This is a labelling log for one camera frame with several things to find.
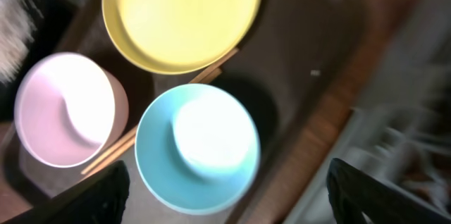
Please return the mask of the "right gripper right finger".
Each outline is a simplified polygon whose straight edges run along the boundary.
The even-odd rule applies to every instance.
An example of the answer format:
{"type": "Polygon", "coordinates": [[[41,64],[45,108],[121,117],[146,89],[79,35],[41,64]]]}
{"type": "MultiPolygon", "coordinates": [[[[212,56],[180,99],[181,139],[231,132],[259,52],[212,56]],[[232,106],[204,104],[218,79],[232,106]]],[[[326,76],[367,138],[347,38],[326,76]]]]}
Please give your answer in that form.
{"type": "Polygon", "coordinates": [[[450,219],[385,186],[339,158],[328,168],[326,186],[337,224],[450,224],[450,219]]]}

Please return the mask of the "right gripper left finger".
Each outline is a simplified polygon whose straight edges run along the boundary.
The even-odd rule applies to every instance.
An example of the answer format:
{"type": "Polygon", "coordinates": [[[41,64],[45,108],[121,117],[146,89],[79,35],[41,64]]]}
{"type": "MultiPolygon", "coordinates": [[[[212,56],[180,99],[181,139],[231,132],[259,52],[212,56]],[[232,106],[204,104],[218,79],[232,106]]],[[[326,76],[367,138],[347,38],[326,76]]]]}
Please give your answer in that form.
{"type": "Polygon", "coordinates": [[[121,224],[129,194],[127,166],[116,161],[4,224],[121,224]]]}

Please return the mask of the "blue bowl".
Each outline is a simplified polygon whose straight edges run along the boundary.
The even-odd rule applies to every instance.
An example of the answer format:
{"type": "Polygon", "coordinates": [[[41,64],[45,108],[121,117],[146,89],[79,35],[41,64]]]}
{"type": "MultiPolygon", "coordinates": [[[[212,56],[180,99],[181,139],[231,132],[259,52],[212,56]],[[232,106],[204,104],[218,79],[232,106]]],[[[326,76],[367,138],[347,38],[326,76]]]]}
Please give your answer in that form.
{"type": "Polygon", "coordinates": [[[257,127],[227,91],[186,84],[159,95],[142,114],[135,160],[148,190],[190,215],[229,208],[251,187],[261,159],[257,127]]]}

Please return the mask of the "white rice pile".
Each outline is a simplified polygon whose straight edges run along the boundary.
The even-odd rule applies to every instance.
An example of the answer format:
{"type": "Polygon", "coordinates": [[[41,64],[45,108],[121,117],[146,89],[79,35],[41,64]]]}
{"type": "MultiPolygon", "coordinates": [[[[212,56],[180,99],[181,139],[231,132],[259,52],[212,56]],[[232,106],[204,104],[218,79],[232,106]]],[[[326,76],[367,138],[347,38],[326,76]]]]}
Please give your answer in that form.
{"type": "Polygon", "coordinates": [[[41,16],[32,0],[1,0],[1,83],[14,81],[37,30],[33,15],[41,16]]]}

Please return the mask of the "grey dishwasher rack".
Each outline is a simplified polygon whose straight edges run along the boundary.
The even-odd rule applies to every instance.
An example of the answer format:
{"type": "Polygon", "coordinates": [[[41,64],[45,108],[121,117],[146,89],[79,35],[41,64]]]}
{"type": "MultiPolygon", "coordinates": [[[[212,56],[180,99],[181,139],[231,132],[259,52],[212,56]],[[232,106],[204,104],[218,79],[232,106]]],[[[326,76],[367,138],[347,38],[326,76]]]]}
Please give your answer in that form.
{"type": "Polygon", "coordinates": [[[450,219],[450,0],[419,0],[287,223],[336,223],[333,158],[450,219]]]}

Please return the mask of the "black food-waste tray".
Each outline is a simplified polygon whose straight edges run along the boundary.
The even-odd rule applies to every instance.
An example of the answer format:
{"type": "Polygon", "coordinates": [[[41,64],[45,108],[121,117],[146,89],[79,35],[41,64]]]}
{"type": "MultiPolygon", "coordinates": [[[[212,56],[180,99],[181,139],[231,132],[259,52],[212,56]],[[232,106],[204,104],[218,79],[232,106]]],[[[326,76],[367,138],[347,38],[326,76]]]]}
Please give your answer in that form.
{"type": "Polygon", "coordinates": [[[1,121],[13,120],[13,106],[20,82],[36,62],[48,56],[57,47],[66,29],[71,24],[77,10],[86,0],[32,0],[40,10],[41,16],[33,15],[37,30],[33,33],[34,42],[17,77],[11,83],[1,83],[1,121]]]}

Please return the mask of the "brown serving tray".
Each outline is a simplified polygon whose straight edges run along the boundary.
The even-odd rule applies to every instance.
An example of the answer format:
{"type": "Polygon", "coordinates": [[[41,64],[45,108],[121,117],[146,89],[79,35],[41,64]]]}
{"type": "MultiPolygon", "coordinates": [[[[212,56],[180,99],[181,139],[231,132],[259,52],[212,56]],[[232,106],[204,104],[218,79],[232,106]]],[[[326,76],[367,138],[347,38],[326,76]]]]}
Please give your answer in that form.
{"type": "MultiPolygon", "coordinates": [[[[155,75],[128,63],[115,49],[101,15],[101,0],[62,8],[63,26],[54,51],[84,54],[123,84],[134,127],[160,93],[185,84],[193,73],[155,75]]],[[[253,115],[263,143],[261,171],[299,131],[309,112],[357,43],[363,27],[356,0],[263,0],[257,21],[223,64],[214,81],[234,94],[253,115]]],[[[1,127],[1,219],[40,205],[81,179],[81,167],[60,169],[39,163],[22,147],[13,126],[1,127]]]]}

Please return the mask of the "yellow plate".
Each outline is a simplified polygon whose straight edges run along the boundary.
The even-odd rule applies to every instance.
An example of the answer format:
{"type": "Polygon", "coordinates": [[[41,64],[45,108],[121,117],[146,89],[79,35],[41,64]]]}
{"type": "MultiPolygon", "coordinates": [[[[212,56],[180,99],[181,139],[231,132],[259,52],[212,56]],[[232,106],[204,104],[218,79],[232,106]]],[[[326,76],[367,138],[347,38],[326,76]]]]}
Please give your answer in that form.
{"type": "Polygon", "coordinates": [[[219,61],[245,37],[261,0],[101,0],[108,35],[133,65],[163,75],[219,61]]]}

